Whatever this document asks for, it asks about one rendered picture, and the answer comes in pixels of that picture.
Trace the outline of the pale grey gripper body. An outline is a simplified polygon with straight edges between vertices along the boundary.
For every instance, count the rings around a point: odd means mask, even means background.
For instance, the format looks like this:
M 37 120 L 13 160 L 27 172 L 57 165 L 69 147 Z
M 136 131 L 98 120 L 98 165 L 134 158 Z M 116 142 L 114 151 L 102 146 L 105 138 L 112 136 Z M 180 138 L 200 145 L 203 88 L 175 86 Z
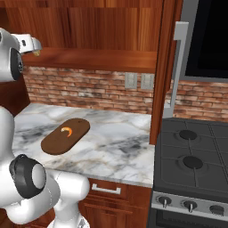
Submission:
M 31 35 L 28 35 L 27 46 L 28 46 L 28 52 L 33 53 L 33 52 L 38 52 L 42 50 L 42 46 L 39 40 L 32 37 Z

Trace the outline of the orange piece of meat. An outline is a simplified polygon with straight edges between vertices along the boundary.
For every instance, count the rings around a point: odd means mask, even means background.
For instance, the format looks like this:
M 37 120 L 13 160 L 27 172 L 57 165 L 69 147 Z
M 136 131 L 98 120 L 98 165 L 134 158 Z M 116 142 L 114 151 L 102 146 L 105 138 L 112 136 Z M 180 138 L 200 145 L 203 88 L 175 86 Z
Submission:
M 67 127 L 67 126 L 63 127 L 61 129 L 61 132 L 67 132 L 68 133 L 67 137 L 70 137 L 73 133 L 72 129 L 70 127 Z

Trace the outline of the brown oval cutting board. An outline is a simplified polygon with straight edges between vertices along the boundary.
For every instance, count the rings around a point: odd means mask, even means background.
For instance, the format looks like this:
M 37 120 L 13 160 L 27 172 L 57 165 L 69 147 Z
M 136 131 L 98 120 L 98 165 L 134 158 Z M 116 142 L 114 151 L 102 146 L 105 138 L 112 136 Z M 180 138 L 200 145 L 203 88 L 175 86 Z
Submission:
M 63 127 L 73 131 L 70 137 L 67 132 L 61 132 Z M 50 155 L 61 155 L 69 151 L 90 129 L 90 123 L 82 118 L 71 118 L 53 130 L 41 142 L 43 152 Z

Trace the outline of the wooden base cabinet door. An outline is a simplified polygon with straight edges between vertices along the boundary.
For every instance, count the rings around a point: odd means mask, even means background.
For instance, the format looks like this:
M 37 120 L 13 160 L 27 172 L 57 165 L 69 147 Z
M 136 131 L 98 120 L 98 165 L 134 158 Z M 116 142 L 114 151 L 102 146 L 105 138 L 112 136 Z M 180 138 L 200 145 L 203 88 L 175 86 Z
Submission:
M 101 206 L 94 203 L 78 204 L 90 228 L 146 228 L 147 208 L 123 205 Z

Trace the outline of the tall wooden side panel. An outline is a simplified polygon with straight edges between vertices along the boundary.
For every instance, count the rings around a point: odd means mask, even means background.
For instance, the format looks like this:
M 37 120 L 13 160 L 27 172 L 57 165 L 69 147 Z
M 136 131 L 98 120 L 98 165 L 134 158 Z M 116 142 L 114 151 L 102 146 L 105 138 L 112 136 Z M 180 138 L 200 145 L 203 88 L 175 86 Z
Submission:
M 153 145 L 157 144 L 166 93 L 170 88 L 176 48 L 176 41 L 174 40 L 175 23 L 181 18 L 182 7 L 183 0 L 162 1 L 159 48 L 151 113 L 150 144 Z

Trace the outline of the black microwave oven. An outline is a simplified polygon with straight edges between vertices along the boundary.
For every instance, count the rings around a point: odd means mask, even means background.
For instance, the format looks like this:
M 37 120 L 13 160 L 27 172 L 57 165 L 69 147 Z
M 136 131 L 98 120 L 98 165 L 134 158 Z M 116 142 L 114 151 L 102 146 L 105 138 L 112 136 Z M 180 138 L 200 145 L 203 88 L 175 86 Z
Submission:
M 181 80 L 228 83 L 228 0 L 183 0 L 188 22 Z

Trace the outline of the wooden drawer front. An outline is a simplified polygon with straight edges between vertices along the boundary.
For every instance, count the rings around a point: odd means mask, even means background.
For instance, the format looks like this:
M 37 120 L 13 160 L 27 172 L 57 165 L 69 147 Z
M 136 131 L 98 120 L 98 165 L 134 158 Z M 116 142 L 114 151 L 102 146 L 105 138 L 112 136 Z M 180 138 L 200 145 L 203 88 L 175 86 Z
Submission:
M 121 188 L 120 195 L 111 194 L 101 191 L 89 191 L 87 197 L 95 199 L 104 199 L 105 201 L 128 205 L 132 207 L 146 208 L 150 204 L 151 188 L 130 185 L 125 183 L 114 183 L 110 181 L 97 180 L 90 178 L 90 186 L 96 183 L 100 188 L 115 190 L 117 187 Z

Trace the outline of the dark grey stove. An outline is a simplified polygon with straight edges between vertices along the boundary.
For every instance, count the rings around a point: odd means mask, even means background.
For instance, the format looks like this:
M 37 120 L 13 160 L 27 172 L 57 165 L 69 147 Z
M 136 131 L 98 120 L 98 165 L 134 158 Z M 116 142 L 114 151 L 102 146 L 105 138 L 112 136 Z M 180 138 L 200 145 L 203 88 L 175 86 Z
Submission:
M 166 208 L 161 196 L 172 200 Z M 191 213 L 186 200 L 197 203 Z M 212 214 L 212 205 L 224 215 Z M 228 123 L 162 120 L 147 228 L 228 228 Z

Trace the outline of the grey stove knob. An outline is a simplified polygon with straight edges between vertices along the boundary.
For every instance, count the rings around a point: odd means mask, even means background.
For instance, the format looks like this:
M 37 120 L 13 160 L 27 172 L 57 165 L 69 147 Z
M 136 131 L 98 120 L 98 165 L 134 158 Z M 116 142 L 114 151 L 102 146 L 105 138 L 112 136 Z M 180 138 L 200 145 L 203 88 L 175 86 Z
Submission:
M 186 200 L 183 205 L 188 209 L 188 211 L 191 213 L 196 207 L 197 203 L 192 200 Z
M 162 204 L 163 208 L 166 208 L 171 202 L 172 200 L 169 197 L 159 197 L 159 203 Z
M 212 214 L 223 216 L 224 215 L 224 208 L 219 205 L 212 205 L 209 207 L 209 210 Z

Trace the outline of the wooden wall cabinet door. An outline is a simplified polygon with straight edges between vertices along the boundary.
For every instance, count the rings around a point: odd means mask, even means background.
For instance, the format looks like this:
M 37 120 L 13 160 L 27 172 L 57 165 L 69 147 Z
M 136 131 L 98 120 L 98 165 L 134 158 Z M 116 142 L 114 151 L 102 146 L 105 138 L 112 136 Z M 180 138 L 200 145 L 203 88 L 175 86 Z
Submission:
M 12 32 L 30 34 L 43 47 L 70 46 L 67 10 L 62 8 L 7 8 Z
M 136 8 L 69 8 L 72 45 L 81 49 L 137 49 Z

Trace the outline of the wooden wall cabinet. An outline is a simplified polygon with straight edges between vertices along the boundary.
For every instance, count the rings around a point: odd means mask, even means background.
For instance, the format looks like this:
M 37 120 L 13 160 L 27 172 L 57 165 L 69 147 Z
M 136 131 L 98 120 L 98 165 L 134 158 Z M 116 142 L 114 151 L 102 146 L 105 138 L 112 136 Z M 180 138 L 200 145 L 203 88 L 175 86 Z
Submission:
M 155 70 L 159 45 L 159 29 L 163 0 L 0 0 L 0 27 L 12 32 L 7 8 L 136 8 L 137 49 L 98 50 L 43 47 L 41 54 L 23 56 L 24 64 L 36 67 L 124 70 L 149 72 Z

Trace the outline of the grey wall outlet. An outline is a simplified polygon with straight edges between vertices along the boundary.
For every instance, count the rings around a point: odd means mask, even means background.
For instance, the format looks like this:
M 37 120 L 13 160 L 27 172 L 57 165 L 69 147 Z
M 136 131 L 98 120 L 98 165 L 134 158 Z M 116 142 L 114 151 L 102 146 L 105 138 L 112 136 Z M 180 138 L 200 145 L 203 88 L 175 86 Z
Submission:
M 154 75 L 148 73 L 141 74 L 141 88 L 151 90 L 153 88 Z
M 125 88 L 136 89 L 137 88 L 137 74 L 133 72 L 125 73 Z

